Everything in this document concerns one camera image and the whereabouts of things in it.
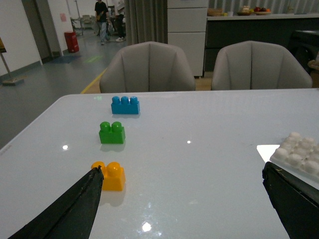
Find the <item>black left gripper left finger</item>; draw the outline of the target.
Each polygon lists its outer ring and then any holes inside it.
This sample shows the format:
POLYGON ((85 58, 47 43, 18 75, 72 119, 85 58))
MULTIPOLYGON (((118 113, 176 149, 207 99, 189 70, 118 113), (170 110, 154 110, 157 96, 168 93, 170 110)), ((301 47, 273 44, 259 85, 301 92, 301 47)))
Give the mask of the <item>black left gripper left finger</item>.
POLYGON ((104 176, 95 167, 11 239, 87 239, 97 214, 104 176))

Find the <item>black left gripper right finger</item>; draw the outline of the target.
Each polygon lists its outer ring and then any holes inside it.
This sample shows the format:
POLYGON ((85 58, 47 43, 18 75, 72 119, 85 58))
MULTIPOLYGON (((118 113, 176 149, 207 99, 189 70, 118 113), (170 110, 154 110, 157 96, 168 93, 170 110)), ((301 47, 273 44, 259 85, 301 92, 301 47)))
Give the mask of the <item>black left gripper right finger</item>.
POLYGON ((319 237, 319 191, 303 180, 267 162, 263 185, 273 208, 291 239, 319 237))

